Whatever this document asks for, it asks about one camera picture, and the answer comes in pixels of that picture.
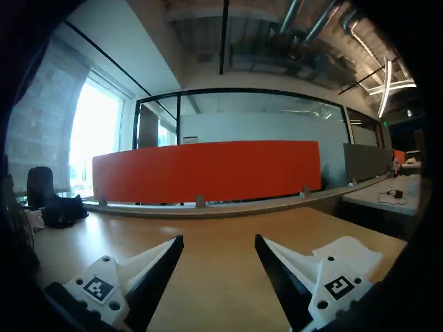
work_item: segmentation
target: office chair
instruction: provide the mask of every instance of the office chair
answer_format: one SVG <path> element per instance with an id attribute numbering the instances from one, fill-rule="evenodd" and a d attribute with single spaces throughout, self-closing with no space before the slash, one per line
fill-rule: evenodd
<path id="1" fill-rule="evenodd" d="M 54 195 L 54 178 L 49 167 L 34 167 L 28 172 L 28 205 L 34 209 L 42 208 Z"/>

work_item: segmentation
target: black bag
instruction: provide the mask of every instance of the black bag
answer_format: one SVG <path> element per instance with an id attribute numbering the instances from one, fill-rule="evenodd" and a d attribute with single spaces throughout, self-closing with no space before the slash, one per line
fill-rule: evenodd
<path id="1" fill-rule="evenodd" d="M 53 195 L 42 211 L 45 226 L 62 229 L 71 227 L 74 221 L 88 216 L 80 195 L 75 198 L 62 198 Z"/>

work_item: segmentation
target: white desk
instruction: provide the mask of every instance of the white desk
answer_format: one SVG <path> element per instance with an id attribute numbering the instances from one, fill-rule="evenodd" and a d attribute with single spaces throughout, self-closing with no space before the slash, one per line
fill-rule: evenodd
<path id="1" fill-rule="evenodd" d="M 402 168 L 406 168 L 406 169 L 409 169 L 409 168 L 421 168 L 421 162 L 415 162 L 415 163 L 412 163 L 412 164 L 403 164 L 403 165 L 401 165 L 401 167 Z"/>
<path id="2" fill-rule="evenodd" d="M 417 190 L 416 195 L 410 195 L 408 193 L 408 189 L 410 183 L 417 181 L 420 181 L 419 175 L 410 175 L 408 177 L 399 176 L 394 179 L 386 179 L 364 189 L 346 194 L 343 196 L 343 200 L 353 204 L 364 205 L 371 208 L 412 216 L 415 214 L 419 204 L 419 191 Z M 406 204 L 401 205 L 380 202 L 380 195 L 382 195 L 380 193 L 386 193 L 391 189 L 403 191 L 403 197 L 406 200 Z"/>

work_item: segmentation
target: desk surface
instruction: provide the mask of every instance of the desk surface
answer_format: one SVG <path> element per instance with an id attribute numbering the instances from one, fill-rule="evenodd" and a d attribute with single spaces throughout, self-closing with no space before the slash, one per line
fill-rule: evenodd
<path id="1" fill-rule="evenodd" d="M 414 181 L 420 181 L 420 176 L 410 175 L 408 177 L 399 176 L 394 179 L 386 179 L 364 189 L 346 194 L 343 196 L 343 200 L 354 204 L 411 216 L 415 214 L 419 204 L 419 192 L 417 192 L 417 195 L 415 196 L 408 194 L 409 184 Z M 390 189 L 403 191 L 403 201 L 405 201 L 406 204 L 401 205 L 379 202 L 380 193 L 386 193 Z"/>
<path id="2" fill-rule="evenodd" d="M 149 325 L 156 331 L 288 331 L 289 324 L 254 249 L 260 233 L 304 255 L 337 238 L 357 238 L 384 258 L 381 280 L 405 242 L 308 207 L 226 219 L 146 220 L 91 213 L 64 230 L 35 236 L 37 282 L 66 283 L 100 256 L 137 255 L 177 234 L 184 250 Z"/>

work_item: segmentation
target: orange desk divider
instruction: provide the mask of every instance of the orange desk divider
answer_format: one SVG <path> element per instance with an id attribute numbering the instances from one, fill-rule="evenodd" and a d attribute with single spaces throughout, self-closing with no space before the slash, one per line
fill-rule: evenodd
<path id="1" fill-rule="evenodd" d="M 406 153 L 403 151 L 394 150 L 394 158 L 396 158 L 400 165 L 406 162 Z"/>
<path id="2" fill-rule="evenodd" d="M 94 198 L 141 203 L 256 199 L 321 188 L 318 142 L 241 141 L 143 148 L 92 160 Z"/>

